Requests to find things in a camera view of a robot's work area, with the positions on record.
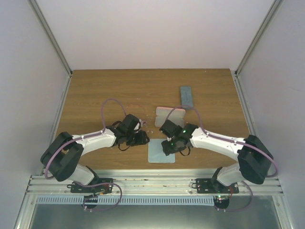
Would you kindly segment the pink glasses case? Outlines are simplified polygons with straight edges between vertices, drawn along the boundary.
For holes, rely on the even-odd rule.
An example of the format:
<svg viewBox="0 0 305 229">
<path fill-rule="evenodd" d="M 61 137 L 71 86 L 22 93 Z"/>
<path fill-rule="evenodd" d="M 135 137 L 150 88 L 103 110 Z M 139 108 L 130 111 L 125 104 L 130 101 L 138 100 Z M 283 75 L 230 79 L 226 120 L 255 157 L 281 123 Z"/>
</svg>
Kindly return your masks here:
<svg viewBox="0 0 305 229">
<path fill-rule="evenodd" d="M 156 118 L 155 118 L 155 126 L 161 127 L 167 115 L 172 111 L 173 108 L 170 107 L 157 107 L 156 108 Z M 186 111 L 181 108 L 175 109 L 170 116 L 168 117 L 168 120 L 172 121 L 174 124 L 179 125 L 181 127 L 184 127 L 184 116 Z"/>
</svg>

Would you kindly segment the light blue cleaning cloth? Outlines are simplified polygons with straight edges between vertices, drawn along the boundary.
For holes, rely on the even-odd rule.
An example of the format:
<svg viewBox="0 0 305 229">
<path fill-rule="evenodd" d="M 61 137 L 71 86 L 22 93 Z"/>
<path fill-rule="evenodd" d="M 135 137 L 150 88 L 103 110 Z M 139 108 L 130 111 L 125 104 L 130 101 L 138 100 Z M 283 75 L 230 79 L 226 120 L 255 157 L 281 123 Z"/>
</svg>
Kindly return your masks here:
<svg viewBox="0 0 305 229">
<path fill-rule="evenodd" d="M 173 164 L 175 155 L 166 156 L 163 152 L 162 142 L 164 139 L 151 139 L 148 143 L 148 162 L 155 164 Z"/>
</svg>

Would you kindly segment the pink clear glasses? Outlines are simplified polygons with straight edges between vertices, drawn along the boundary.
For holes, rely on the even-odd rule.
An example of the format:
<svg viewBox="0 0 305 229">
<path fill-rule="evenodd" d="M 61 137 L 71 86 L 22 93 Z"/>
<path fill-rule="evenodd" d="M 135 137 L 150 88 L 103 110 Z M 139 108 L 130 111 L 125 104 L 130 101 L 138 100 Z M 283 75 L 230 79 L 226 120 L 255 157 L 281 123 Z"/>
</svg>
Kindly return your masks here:
<svg viewBox="0 0 305 229">
<path fill-rule="evenodd" d="M 136 116 L 138 119 L 146 120 L 147 122 L 147 113 L 143 106 L 137 104 L 129 104 L 126 106 L 126 111 L 127 113 Z"/>
</svg>

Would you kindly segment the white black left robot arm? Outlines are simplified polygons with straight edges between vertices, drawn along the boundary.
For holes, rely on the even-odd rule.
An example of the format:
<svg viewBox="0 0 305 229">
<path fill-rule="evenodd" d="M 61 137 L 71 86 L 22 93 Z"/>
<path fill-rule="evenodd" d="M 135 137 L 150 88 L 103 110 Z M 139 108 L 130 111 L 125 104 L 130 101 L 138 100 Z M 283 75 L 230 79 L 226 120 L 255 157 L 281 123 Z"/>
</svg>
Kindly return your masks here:
<svg viewBox="0 0 305 229">
<path fill-rule="evenodd" d="M 123 151 L 122 144 L 126 144 L 127 148 L 146 145 L 150 139 L 141 127 L 142 120 L 128 114 L 123 121 L 116 121 L 97 132 L 85 135 L 60 133 L 41 156 L 45 179 L 54 178 L 58 182 L 71 180 L 88 193 L 96 191 L 99 177 L 92 169 L 79 163 L 81 157 L 114 146 Z"/>
</svg>

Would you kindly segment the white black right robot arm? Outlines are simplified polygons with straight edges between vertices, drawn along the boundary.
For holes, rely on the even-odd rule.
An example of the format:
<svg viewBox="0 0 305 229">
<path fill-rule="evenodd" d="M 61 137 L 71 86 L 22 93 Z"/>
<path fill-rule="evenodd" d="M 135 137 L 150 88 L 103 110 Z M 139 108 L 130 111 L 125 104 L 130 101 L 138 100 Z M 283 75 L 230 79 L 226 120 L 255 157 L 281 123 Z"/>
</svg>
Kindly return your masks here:
<svg viewBox="0 0 305 229">
<path fill-rule="evenodd" d="M 254 135 L 247 138 L 229 137 L 209 132 L 197 125 L 185 127 L 166 120 L 160 127 L 167 139 L 162 142 L 166 156 L 191 148 L 207 149 L 236 161 L 228 167 L 218 168 L 212 178 L 211 188 L 216 193 L 224 192 L 229 185 L 247 180 L 263 184 L 274 163 L 274 157 L 263 142 Z"/>
</svg>

